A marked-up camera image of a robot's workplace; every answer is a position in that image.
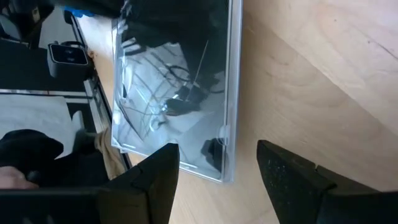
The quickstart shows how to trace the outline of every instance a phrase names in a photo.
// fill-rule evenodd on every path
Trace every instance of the black cloth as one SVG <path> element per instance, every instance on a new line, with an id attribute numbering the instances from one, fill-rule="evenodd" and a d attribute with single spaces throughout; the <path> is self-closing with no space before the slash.
<path id="1" fill-rule="evenodd" d="M 0 167 L 13 166 L 40 187 L 92 187 L 109 181 L 103 156 L 93 143 L 55 159 L 62 152 L 60 142 L 41 132 L 12 131 L 0 140 Z"/>

